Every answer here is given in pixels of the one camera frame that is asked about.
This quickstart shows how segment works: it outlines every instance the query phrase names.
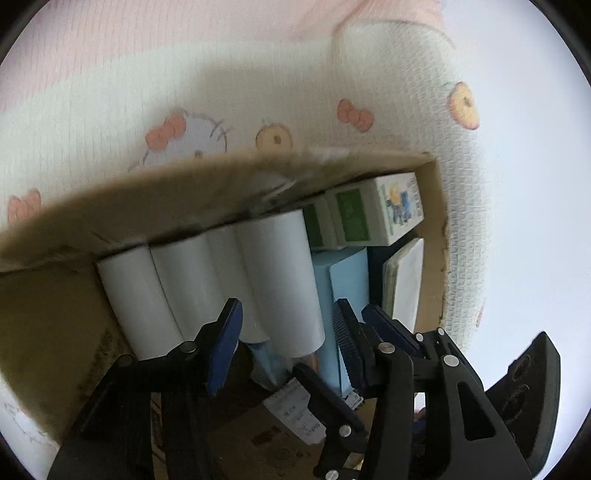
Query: small box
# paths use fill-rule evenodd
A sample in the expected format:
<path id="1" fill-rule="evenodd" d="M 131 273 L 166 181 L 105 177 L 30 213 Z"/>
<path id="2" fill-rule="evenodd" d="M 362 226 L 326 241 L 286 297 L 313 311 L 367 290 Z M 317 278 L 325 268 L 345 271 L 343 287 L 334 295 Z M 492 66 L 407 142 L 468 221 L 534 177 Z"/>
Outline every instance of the small box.
<path id="1" fill-rule="evenodd" d="M 288 210 L 301 209 L 306 224 L 306 234 L 310 250 L 340 250 L 336 238 L 335 224 L 330 214 L 325 195 L 318 195 L 290 205 Z"/>
<path id="2" fill-rule="evenodd" d="M 318 252 L 312 255 L 312 263 L 326 337 L 316 352 L 318 374 L 344 398 L 351 392 L 351 384 L 336 341 L 332 308 L 336 300 L 348 299 L 355 315 L 361 319 L 361 310 L 369 303 L 367 250 L 350 247 L 339 252 Z"/>
<path id="3" fill-rule="evenodd" d="M 340 245 L 392 245 L 423 220 L 414 173 L 398 173 L 337 187 L 326 200 Z"/>

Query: light blue box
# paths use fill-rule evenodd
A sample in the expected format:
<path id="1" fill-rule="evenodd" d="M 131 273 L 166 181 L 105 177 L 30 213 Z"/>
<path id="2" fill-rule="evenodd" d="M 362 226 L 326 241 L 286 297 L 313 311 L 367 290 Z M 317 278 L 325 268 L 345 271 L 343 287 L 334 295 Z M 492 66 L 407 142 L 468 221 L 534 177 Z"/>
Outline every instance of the light blue box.
<path id="1" fill-rule="evenodd" d="M 332 307 L 336 300 L 347 299 L 361 320 L 361 310 L 369 303 L 368 256 L 365 248 L 312 253 L 316 288 L 326 340 L 317 352 L 319 375 L 342 398 L 352 388 L 332 326 Z"/>

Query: metal screw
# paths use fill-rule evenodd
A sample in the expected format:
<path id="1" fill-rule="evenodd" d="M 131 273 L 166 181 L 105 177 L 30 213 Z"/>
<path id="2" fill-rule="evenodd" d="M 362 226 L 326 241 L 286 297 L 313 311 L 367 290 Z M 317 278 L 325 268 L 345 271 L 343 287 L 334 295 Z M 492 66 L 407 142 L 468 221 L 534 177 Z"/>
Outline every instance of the metal screw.
<path id="1" fill-rule="evenodd" d="M 378 345 L 378 350 L 382 353 L 394 353 L 395 346 L 388 342 L 382 342 Z"/>
<path id="2" fill-rule="evenodd" d="M 448 367 L 457 367 L 460 364 L 460 361 L 457 359 L 456 356 L 453 355 L 446 355 L 443 357 L 443 362 Z"/>
<path id="3" fill-rule="evenodd" d="M 121 368 L 128 367 L 132 363 L 134 363 L 134 357 L 132 357 L 131 355 L 122 355 L 117 360 L 117 366 Z"/>
<path id="4" fill-rule="evenodd" d="M 339 428 L 339 435 L 341 435 L 342 437 L 348 437 L 349 435 L 351 435 L 351 427 L 350 425 L 341 425 Z"/>
<path id="5" fill-rule="evenodd" d="M 188 340 L 187 342 L 181 343 L 180 350 L 182 353 L 191 353 L 197 350 L 197 344 L 192 340 Z"/>

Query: white cylinder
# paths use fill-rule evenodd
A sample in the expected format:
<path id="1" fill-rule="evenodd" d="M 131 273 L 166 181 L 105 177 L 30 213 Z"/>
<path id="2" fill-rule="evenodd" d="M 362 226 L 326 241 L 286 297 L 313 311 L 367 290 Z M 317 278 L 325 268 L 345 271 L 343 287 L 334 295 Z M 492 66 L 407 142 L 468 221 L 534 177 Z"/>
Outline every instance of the white cylinder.
<path id="1" fill-rule="evenodd" d="M 236 228 L 233 225 L 223 226 L 207 232 L 206 236 L 224 299 L 233 297 L 242 302 L 240 340 L 246 343 L 266 342 L 269 337 L 262 329 L 261 314 L 248 280 Z"/>
<path id="2" fill-rule="evenodd" d="M 206 323 L 215 322 L 224 299 L 205 235 L 153 247 L 160 283 L 185 340 L 194 340 Z"/>
<path id="3" fill-rule="evenodd" d="M 106 258 L 98 263 L 98 270 L 111 308 L 138 359 L 166 355 L 182 343 L 148 247 Z"/>
<path id="4" fill-rule="evenodd" d="M 240 223 L 236 232 L 262 326 L 284 357 L 324 343 L 314 268 L 301 210 Z"/>

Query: white label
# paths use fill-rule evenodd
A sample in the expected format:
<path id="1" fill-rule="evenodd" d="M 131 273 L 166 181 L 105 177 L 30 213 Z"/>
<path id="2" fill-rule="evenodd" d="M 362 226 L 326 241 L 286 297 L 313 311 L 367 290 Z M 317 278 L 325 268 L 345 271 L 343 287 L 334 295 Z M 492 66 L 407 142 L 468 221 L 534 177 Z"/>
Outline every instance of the white label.
<path id="1" fill-rule="evenodd" d="M 263 405 L 277 417 L 283 425 L 308 445 L 320 443 L 326 437 L 326 429 L 308 410 L 310 394 L 293 378 L 287 385 L 267 398 Z M 345 403 L 356 409 L 363 398 L 355 392 L 347 395 Z"/>

